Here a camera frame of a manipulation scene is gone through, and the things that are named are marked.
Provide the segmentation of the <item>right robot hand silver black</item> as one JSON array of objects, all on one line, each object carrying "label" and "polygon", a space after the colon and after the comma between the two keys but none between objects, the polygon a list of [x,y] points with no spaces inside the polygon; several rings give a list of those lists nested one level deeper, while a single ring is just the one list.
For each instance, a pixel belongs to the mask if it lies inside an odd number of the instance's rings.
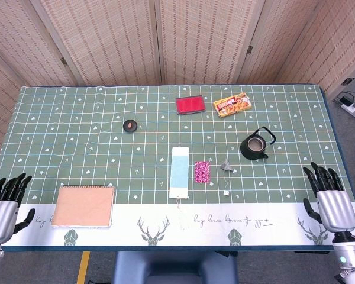
[{"label": "right robot hand silver black", "polygon": [[311,163],[312,169],[303,168],[317,199],[315,212],[309,199],[303,199],[307,214],[332,233],[352,232],[355,229],[355,213],[348,193],[337,172]]}]

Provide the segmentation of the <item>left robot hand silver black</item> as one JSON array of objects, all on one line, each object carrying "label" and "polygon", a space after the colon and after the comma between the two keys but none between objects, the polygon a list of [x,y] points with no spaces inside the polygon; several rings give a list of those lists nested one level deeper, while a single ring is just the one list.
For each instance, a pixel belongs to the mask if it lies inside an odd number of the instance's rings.
[{"label": "left robot hand silver black", "polygon": [[17,223],[18,211],[31,179],[26,173],[10,180],[4,177],[0,179],[0,244],[29,226],[35,216],[36,210],[31,208],[24,221]]}]

